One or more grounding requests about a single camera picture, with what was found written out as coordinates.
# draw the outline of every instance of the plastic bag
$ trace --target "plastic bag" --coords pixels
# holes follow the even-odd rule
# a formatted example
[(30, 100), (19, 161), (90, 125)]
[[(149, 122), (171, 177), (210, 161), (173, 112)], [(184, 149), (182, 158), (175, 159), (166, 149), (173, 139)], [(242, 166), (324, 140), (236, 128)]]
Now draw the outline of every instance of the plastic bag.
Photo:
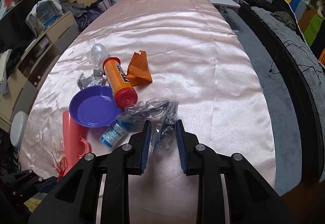
[(91, 59), (93, 64), (97, 67), (103, 67), (102, 64), (108, 58), (108, 50), (103, 44), (94, 44), (91, 48)]
[(152, 153), (169, 149), (175, 139), (174, 127), (178, 111), (178, 101), (168, 98), (154, 98), (146, 103), (140, 101), (125, 107), (124, 112), (117, 116), (117, 120), (127, 123), (140, 123), (147, 119), (160, 117), (156, 132), (152, 136)]
[(156, 129), (157, 134), (153, 134), (151, 144), (153, 145), (152, 153), (156, 154), (159, 151), (169, 149), (170, 145), (174, 141), (175, 134), (175, 124), (177, 121), (177, 110), (178, 101), (170, 101), (167, 108), (162, 114), (161, 126)]
[(117, 120), (127, 123), (140, 123), (147, 119), (160, 117), (167, 108), (170, 100), (167, 98), (154, 98), (146, 103), (140, 101), (124, 108), (117, 116)]

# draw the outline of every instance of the floor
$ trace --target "floor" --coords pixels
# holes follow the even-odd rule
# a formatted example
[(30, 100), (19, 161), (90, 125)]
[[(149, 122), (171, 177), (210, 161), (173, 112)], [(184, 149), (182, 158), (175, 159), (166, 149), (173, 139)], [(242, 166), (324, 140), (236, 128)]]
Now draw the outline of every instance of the floor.
[[(272, 58), (265, 47), (233, 10), (227, 11), (227, 22), (232, 29), (239, 31), (236, 35), (251, 60), (268, 105), (276, 153), (274, 189), (279, 195), (283, 195), (301, 180), (301, 141), (295, 109), (281, 74), (269, 72)], [(274, 73), (278, 72), (274, 63), (272, 69)]]

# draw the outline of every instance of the purple plastic plate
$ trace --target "purple plastic plate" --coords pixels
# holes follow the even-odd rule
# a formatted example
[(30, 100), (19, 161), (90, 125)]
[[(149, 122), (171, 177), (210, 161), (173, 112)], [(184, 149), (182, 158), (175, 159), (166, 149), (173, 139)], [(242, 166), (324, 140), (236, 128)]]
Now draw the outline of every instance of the purple plastic plate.
[(115, 104), (110, 87), (92, 86), (72, 98), (69, 112), (81, 126), (98, 128), (111, 125), (122, 110)]

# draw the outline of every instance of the red cap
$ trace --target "red cap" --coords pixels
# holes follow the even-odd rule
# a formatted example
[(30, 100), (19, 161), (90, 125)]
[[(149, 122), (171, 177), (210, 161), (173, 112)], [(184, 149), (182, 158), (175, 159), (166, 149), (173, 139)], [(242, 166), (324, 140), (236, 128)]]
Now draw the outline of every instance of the red cap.
[(119, 58), (117, 58), (117, 57), (108, 57), (108, 58), (106, 58), (106, 59), (104, 60), (104, 62), (103, 62), (103, 68), (104, 68), (104, 65), (106, 64), (106, 62), (109, 61), (109, 60), (115, 60), (115, 61), (117, 61), (119, 64), (121, 64), (121, 60), (120, 60)]
[(122, 88), (114, 96), (116, 105), (124, 110), (128, 105), (135, 104), (138, 101), (138, 94), (132, 88)]

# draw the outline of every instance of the pink satin sheet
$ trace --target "pink satin sheet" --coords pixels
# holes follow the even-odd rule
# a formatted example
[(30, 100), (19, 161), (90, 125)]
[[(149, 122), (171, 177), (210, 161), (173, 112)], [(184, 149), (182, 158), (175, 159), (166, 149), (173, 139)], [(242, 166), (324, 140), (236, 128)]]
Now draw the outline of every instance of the pink satin sheet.
[[(243, 154), (274, 186), (274, 141), (262, 88), (237, 36), (208, 0), (121, 0), (95, 20), (60, 57), (38, 94), (22, 141), (22, 170), (57, 175), (51, 152), (57, 159), (64, 155), (62, 113), (79, 91), (79, 75), (92, 74), (95, 43), (120, 58), (125, 71), (133, 53), (145, 50), (153, 83), (135, 87), (139, 100), (178, 100), (187, 132), (217, 153)], [(87, 136), (96, 155), (109, 152), (99, 141), (104, 130)], [(141, 130), (134, 126), (130, 134)], [(195, 223), (197, 193), (198, 177), (183, 174), (176, 140), (167, 151), (150, 150), (144, 174), (129, 177), (131, 223)]]

